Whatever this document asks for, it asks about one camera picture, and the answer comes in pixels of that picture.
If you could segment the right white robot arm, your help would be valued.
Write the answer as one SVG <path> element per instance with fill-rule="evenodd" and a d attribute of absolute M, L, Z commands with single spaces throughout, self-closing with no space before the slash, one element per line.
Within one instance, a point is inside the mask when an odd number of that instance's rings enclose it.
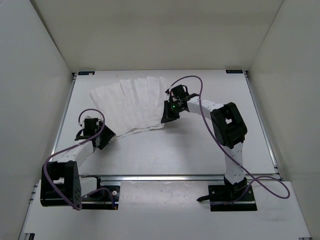
<path fill-rule="evenodd" d="M 237 106 L 233 102 L 220 104 L 200 98 L 196 93 L 190 94 L 185 85 L 169 88 L 165 93 L 168 100 L 164 102 L 163 124 L 179 119 L 183 111 L 211 120 L 213 135 L 225 155 L 224 195 L 229 200 L 236 200 L 247 187 L 242 151 L 248 132 Z"/>

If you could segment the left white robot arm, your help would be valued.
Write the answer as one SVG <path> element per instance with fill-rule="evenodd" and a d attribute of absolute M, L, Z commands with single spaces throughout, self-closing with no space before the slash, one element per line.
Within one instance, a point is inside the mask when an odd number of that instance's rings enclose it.
<path fill-rule="evenodd" d="M 93 202 L 107 201 L 108 208 L 117 208 L 112 190 L 104 187 L 96 176 L 79 175 L 79 167 L 95 150 L 102 150 L 115 133 L 108 128 L 103 120 L 88 117 L 80 125 L 81 129 L 75 136 L 74 145 L 61 150 L 49 158 L 42 166 L 40 203 L 43 207 L 71 206 L 79 211 L 87 209 Z"/>

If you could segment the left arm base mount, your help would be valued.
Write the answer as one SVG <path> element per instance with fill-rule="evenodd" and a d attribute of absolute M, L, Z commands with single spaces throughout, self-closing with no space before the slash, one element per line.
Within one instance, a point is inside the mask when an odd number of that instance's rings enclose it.
<path fill-rule="evenodd" d="M 121 193 L 119 181 L 104 180 L 101 176 L 80 177 L 83 210 L 118 210 Z"/>

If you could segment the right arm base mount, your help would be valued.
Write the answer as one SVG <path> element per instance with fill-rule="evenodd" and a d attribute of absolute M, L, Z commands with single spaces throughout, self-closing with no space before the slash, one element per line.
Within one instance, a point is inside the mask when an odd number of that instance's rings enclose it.
<path fill-rule="evenodd" d="M 237 193 L 226 185 L 211 184 L 208 186 L 208 194 L 199 197 L 197 202 L 209 201 L 211 212 L 255 212 L 258 210 L 253 188 L 250 186 L 241 189 Z"/>

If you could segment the white pleated skirt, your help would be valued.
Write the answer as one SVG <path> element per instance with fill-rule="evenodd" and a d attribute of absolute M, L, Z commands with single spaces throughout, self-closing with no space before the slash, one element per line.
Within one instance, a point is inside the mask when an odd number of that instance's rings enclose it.
<path fill-rule="evenodd" d="M 103 113 L 106 126 L 115 133 L 113 139 L 118 140 L 164 127 L 161 120 L 167 89 L 166 78 L 148 76 L 99 86 L 89 95 Z"/>

